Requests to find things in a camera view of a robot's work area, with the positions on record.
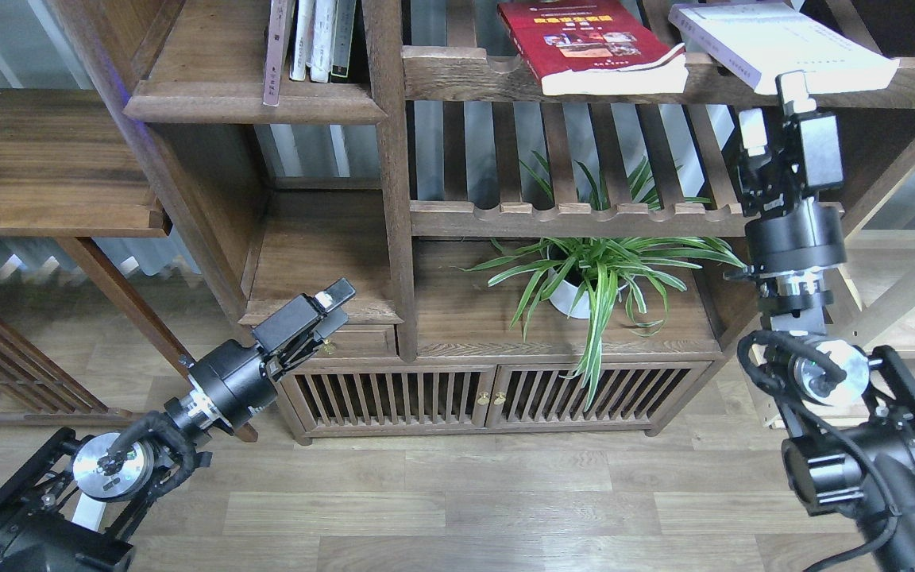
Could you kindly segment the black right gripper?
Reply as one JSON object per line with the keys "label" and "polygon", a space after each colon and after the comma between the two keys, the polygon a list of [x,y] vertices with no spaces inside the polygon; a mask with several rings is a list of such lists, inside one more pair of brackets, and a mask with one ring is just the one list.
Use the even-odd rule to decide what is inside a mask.
{"label": "black right gripper", "polygon": [[740,279],[824,270],[848,260],[839,210],[817,199],[817,192],[844,181],[836,116],[818,110],[803,70],[774,81],[785,119],[783,152],[770,152],[762,109],[738,115],[741,206],[756,216],[745,225],[751,263],[737,272]]}

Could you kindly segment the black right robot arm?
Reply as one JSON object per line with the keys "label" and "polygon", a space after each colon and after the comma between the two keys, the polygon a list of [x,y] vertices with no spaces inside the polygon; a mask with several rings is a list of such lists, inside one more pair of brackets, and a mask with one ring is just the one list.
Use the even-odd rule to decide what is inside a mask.
{"label": "black right robot arm", "polygon": [[783,144],[769,146],[759,109],[740,114],[751,263],[727,278],[755,283],[762,326],[739,341],[739,363],[781,413],[783,464],[807,513],[839,513],[863,536],[811,570],[873,554],[882,571],[915,571],[915,377],[892,347],[867,354],[827,333],[824,273],[847,258],[839,211],[818,200],[844,181],[836,119],[803,71],[776,86]]}

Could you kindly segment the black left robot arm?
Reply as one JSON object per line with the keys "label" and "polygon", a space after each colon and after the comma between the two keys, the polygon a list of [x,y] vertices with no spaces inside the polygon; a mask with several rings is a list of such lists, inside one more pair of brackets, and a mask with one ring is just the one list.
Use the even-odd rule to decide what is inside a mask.
{"label": "black left robot arm", "polygon": [[0,571],[128,570],[148,510],[210,465],[210,430],[233,435],[275,402],[276,381],[348,322],[355,294],[340,279],[296,296],[251,346],[229,340],[190,362],[190,392],[123,431],[56,431],[0,488]]}

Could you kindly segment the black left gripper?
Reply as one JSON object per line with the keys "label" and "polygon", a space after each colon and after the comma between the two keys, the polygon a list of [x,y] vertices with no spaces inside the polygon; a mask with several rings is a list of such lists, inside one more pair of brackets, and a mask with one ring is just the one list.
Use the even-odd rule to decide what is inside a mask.
{"label": "black left gripper", "polygon": [[315,296],[300,294],[252,330],[251,347],[228,340],[200,361],[180,356],[192,390],[180,399],[180,431],[243,427],[276,399],[275,381],[316,354],[349,321],[342,305],[356,295],[345,278]]}

